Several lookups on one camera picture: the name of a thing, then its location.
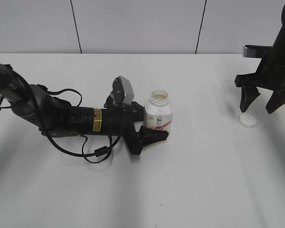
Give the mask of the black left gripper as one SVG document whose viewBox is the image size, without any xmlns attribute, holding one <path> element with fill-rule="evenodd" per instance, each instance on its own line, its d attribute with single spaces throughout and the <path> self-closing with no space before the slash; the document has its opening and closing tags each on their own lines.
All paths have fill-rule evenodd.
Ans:
<svg viewBox="0 0 285 228">
<path fill-rule="evenodd" d="M 167 131 L 141 126 L 136 132 L 134 123 L 143 120 L 143 106 L 137 102 L 121 107 L 89 108 L 69 107 L 66 110 L 66 129 L 87 135 L 111 135 L 123 137 L 130 154 L 140 155 L 142 148 L 167 140 Z"/>
</svg>

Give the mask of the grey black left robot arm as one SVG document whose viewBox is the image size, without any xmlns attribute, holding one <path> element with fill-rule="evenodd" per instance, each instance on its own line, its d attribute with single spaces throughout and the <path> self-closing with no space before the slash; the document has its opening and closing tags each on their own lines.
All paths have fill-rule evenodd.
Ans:
<svg viewBox="0 0 285 228">
<path fill-rule="evenodd" d="M 145 146 L 168 138 L 167 131 L 145 126 L 136 131 L 135 123 L 144 118 L 143 107 L 134 101 L 132 85 L 122 76 L 114 79 L 103 108 L 73 106 L 58 96 L 59 92 L 29 84 L 11 65 L 0 63 L 0 99 L 8 101 L 15 115 L 37 126 L 51 143 L 63 137 L 115 136 L 124 139 L 132 155 L 140 155 Z"/>
</svg>

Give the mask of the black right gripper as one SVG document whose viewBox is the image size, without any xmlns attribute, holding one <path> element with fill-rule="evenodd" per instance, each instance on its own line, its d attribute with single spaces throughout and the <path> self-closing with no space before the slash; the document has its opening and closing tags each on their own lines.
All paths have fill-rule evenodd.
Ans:
<svg viewBox="0 0 285 228">
<path fill-rule="evenodd" d="M 261 58 L 256 72 L 237 75 L 235 85 L 241 87 L 240 110 L 245 113 L 260 96 L 257 87 L 273 90 L 267 105 L 272 114 L 285 104 L 285 25 L 283 25 L 268 55 Z"/>
</svg>

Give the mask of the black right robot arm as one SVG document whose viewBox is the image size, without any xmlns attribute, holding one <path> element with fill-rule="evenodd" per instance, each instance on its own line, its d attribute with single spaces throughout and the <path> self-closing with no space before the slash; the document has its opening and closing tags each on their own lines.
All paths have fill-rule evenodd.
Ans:
<svg viewBox="0 0 285 228">
<path fill-rule="evenodd" d="M 268 114 L 285 104 L 285 5 L 281 22 L 281 29 L 272 46 L 243 46 L 243 57 L 261 59 L 254 73 L 237 75 L 235 78 L 236 87 L 241 88 L 239 107 L 243 113 L 260 96 L 258 88 L 273 92 L 266 104 Z"/>
</svg>

